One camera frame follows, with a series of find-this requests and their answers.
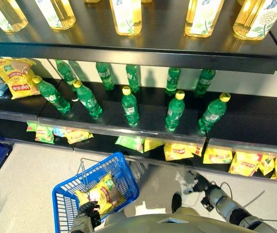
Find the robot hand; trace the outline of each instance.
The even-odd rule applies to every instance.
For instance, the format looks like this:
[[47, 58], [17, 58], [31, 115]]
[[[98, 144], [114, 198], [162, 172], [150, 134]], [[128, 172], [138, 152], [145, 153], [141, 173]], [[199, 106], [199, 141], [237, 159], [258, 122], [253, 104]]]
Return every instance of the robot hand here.
[[78, 215], [69, 233], [91, 233], [101, 224], [100, 213], [94, 208], [99, 208], [97, 201], [90, 201], [80, 206]]

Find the tiled floor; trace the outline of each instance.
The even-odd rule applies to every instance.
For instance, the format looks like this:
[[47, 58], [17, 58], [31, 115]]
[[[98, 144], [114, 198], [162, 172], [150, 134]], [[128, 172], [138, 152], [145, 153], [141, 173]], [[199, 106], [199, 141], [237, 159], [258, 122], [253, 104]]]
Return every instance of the tiled floor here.
[[[74, 176], [80, 158], [101, 160], [98, 155], [54, 150], [46, 147], [15, 145], [14, 150], [0, 170], [0, 232], [39, 233], [54, 232], [52, 189], [60, 182]], [[263, 219], [277, 219], [277, 183], [272, 181], [242, 178], [227, 174], [201, 172], [217, 184], [228, 182], [233, 198], [244, 205], [265, 191], [247, 207], [252, 214]], [[170, 213], [171, 198], [191, 186], [192, 178], [183, 167], [154, 166], [144, 164], [139, 173], [140, 196], [129, 206], [127, 216], [148, 213]], [[193, 207], [200, 215], [221, 220], [213, 210], [209, 213], [197, 193], [182, 195], [183, 205]], [[271, 225], [277, 228], [277, 222]]]

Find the store shelf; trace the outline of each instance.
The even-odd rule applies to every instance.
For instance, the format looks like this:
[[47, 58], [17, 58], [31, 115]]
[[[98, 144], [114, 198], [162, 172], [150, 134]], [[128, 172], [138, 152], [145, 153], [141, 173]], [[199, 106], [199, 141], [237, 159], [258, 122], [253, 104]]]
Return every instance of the store shelf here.
[[197, 129], [198, 110], [190, 107], [191, 101], [186, 102], [186, 109], [180, 119], [180, 124], [174, 132], [165, 127], [165, 117], [169, 101], [173, 97], [165, 94], [164, 88], [142, 87], [136, 95], [138, 100], [139, 123], [131, 127], [124, 116], [121, 105], [122, 87], [115, 85], [113, 91], [105, 91], [102, 83], [84, 83], [88, 86], [103, 108], [103, 114], [94, 120], [87, 109], [76, 99], [76, 94], [70, 86], [62, 81], [58, 90], [68, 101], [71, 101], [71, 111], [61, 114], [54, 106], [47, 104], [38, 116], [38, 122], [44, 125], [63, 126], [68, 128], [86, 129], [92, 133], [106, 135], [141, 136], [167, 141], [184, 141], [203, 145], [205, 135]]
[[77, 21], [63, 32], [49, 28], [35, 1], [17, 2], [29, 25], [17, 33], [0, 29], [0, 56], [258, 73], [277, 69], [277, 45], [270, 35], [258, 42], [241, 41], [233, 35], [232, 25], [241, 8], [234, 0], [224, 3], [209, 38], [184, 35], [189, 0], [144, 4], [142, 32], [131, 37], [116, 34], [107, 0], [96, 4], [71, 1]]
[[[45, 79], [51, 84], [58, 86], [60, 79]], [[0, 98], [0, 118], [17, 121], [37, 121], [37, 116], [47, 103], [41, 95], [29, 96], [20, 99], [11, 99], [8, 89]]]

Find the green soda bottle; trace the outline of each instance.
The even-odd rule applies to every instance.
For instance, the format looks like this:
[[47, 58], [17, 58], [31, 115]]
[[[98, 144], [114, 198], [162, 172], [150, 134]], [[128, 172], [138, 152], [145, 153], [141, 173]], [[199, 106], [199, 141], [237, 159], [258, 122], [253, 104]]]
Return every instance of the green soda bottle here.
[[114, 89], [114, 83], [111, 80], [108, 64], [103, 63], [103, 62], [97, 62], [95, 64], [95, 67], [96, 67], [96, 69], [99, 73], [99, 76], [103, 82], [104, 88], [106, 90]]
[[185, 97], [184, 91], [177, 91], [175, 98], [170, 101], [169, 109], [166, 117], [166, 126], [169, 130], [173, 131], [176, 129], [185, 109], [185, 103], [183, 101]]
[[177, 88], [177, 81], [181, 74], [181, 69], [176, 67], [170, 67], [167, 78], [166, 93], [171, 96], [174, 95]]
[[125, 70], [127, 71], [127, 77], [131, 91], [136, 93], [139, 91], [139, 76], [137, 65], [126, 65]]
[[230, 94], [222, 93], [217, 100], [213, 100], [208, 105], [208, 109], [198, 122], [201, 132], [205, 133], [205, 131], [211, 130], [213, 124], [226, 112], [227, 102], [229, 100]]
[[122, 89], [122, 106], [125, 112], [125, 117], [130, 125], [137, 125], [139, 121], [139, 111], [137, 99], [134, 95], [131, 94], [131, 89], [128, 86], [125, 86]]
[[33, 82], [36, 83], [39, 87], [40, 94], [54, 107], [57, 108], [61, 113], [66, 113], [70, 110], [70, 103], [68, 103], [56, 90], [56, 88], [45, 81], [42, 80], [40, 76], [34, 76]]
[[216, 70], [214, 69], [202, 70], [196, 89], [193, 92], [196, 98], [202, 97], [207, 92], [207, 88], [210, 86], [210, 83], [215, 74]]
[[94, 119], [99, 118], [99, 115], [102, 114], [103, 110], [96, 101], [92, 91], [86, 86], [83, 86], [80, 80], [75, 80], [73, 85], [75, 88], [77, 88], [78, 99], [84, 105], [84, 107], [88, 109], [90, 115]]
[[70, 66], [64, 62], [63, 60], [55, 60], [56, 68], [62, 75], [63, 79], [70, 85], [71, 89], [75, 91], [76, 89], [73, 87], [72, 82], [76, 79], [75, 75], [73, 74]]

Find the yellow bottle cap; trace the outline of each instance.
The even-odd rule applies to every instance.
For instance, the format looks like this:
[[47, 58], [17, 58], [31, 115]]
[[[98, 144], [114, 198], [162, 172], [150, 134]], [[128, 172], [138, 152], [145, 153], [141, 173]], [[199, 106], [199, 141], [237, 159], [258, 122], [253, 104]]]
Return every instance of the yellow bottle cap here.
[[131, 89], [130, 89], [130, 87], [125, 86], [125, 87], [122, 89], [122, 93], [123, 93], [125, 96], [130, 95], [130, 94], [131, 94]]
[[38, 75], [33, 76], [33, 82], [34, 83], [40, 83], [42, 81], [42, 78]]
[[72, 84], [75, 88], [79, 88], [82, 86], [82, 82], [79, 79], [74, 80]]
[[184, 91], [177, 91], [175, 94], [175, 98], [178, 100], [182, 100], [185, 97], [185, 92]]
[[228, 102], [230, 100], [230, 94], [229, 93], [222, 93], [220, 95], [220, 100], [222, 102]]

